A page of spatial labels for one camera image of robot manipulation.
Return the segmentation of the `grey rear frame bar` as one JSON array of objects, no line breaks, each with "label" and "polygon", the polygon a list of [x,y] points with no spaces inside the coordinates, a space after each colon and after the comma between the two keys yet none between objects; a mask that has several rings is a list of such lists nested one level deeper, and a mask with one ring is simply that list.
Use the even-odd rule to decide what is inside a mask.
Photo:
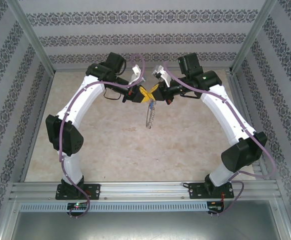
[{"label": "grey rear frame bar", "polygon": [[[225,70],[225,71],[231,71],[230,67],[226,67],[226,66],[203,66],[202,67],[203,70]],[[146,71],[151,71],[154,70],[155,67],[154,66],[146,66],[145,70]],[[168,69],[170,71],[180,71],[179,66],[169,66]],[[56,72],[86,72],[87,67],[85,68],[60,68],[60,69],[56,69]]]}]

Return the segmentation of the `small circuit board green light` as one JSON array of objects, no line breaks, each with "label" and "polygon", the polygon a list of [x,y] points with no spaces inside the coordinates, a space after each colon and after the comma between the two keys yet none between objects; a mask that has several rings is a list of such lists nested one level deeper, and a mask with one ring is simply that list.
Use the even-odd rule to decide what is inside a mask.
[{"label": "small circuit board green light", "polygon": [[75,202],[67,204],[67,210],[85,211],[87,207],[88,204],[86,202]]}]

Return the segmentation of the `aluminium mounting rail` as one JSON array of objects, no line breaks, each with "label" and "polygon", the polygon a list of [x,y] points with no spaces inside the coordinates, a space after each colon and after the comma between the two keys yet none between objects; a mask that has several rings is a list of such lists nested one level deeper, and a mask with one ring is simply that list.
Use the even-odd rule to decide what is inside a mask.
[{"label": "aluminium mounting rail", "polygon": [[[164,202],[189,201],[194,189],[185,187],[180,181],[150,182],[99,182],[97,192],[99,201],[112,202]],[[276,180],[244,180],[244,186],[232,182],[229,192],[239,200],[276,200],[282,193]],[[19,182],[13,183],[8,200],[17,202],[55,202],[57,182]]]}]

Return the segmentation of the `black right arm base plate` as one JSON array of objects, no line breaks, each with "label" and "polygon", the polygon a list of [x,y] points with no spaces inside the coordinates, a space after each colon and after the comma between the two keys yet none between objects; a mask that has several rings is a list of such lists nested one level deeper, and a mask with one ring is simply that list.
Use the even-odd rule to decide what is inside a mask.
[{"label": "black right arm base plate", "polygon": [[190,199],[233,199],[233,186],[227,182],[219,187],[208,186],[202,182],[192,182],[188,184],[188,192]]}]

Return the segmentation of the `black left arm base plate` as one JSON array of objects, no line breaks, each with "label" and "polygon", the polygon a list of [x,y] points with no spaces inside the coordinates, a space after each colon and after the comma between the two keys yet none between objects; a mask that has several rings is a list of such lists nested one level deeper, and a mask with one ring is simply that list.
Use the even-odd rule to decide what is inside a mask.
[{"label": "black left arm base plate", "polygon": [[[90,200],[98,200],[100,197],[100,184],[84,183],[81,188]],[[55,194],[56,200],[86,200],[87,197],[75,186],[69,184],[59,184]]]}]

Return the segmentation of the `grey metal sheet panel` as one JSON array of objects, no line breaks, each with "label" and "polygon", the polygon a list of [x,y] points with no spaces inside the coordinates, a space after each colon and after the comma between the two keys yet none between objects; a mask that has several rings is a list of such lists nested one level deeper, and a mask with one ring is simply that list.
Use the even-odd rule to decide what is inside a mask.
[{"label": "grey metal sheet panel", "polygon": [[11,240],[291,240],[277,202],[239,201],[221,215],[203,211],[20,212]]}]

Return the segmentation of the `aluminium frame post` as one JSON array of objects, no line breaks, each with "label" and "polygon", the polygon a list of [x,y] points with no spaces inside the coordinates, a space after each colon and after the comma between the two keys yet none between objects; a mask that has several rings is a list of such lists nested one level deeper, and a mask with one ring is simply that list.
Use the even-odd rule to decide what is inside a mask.
[{"label": "aluminium frame post", "polygon": [[250,47],[252,46],[253,42],[255,41],[256,37],[261,31],[263,24],[265,23],[266,19],[271,13],[276,2],[277,0],[265,0],[251,29],[249,30],[245,40],[243,41],[243,44],[240,47],[231,67],[229,68],[232,74],[235,73],[241,66],[242,61],[245,59],[246,55],[248,54]]},{"label": "aluminium frame post", "polygon": [[25,33],[27,39],[34,48],[36,54],[38,55],[40,61],[42,62],[47,72],[50,75],[55,74],[56,70],[53,67],[53,64],[48,54],[46,53],[42,43],[40,42],[39,37],[35,33],[27,15],[23,11],[19,3],[19,0],[5,0],[5,1],[10,10],[12,11],[14,17],[18,21],[19,25],[21,26],[23,32]]}]

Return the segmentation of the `aluminium side frame bar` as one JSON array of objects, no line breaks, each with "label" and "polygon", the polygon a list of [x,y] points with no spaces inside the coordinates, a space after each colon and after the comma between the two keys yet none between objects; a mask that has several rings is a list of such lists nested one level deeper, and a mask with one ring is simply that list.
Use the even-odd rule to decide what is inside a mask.
[{"label": "aluminium side frame bar", "polygon": [[23,140],[26,140],[25,149],[22,152],[24,155],[22,156],[15,182],[24,182],[26,180],[54,77],[55,74],[53,73],[41,84],[36,96],[31,118],[26,128],[26,130],[30,130],[30,134],[23,138]]},{"label": "aluminium side frame bar", "polygon": [[[234,105],[236,106],[236,108],[238,109],[240,114],[244,117],[244,119],[251,126],[253,126],[246,102],[244,100],[243,93],[241,91],[241,87],[239,85],[239,82],[238,82],[236,76],[233,75],[231,73],[231,71],[228,69],[225,70],[225,74],[226,74],[229,88],[230,88],[230,91],[232,94]],[[267,167],[265,165],[265,161],[264,161],[262,156],[260,157],[259,160],[257,160],[255,163],[253,163],[252,166],[253,166],[253,170],[254,170],[255,174],[262,174],[262,175],[268,174],[268,170],[267,170]]]}]

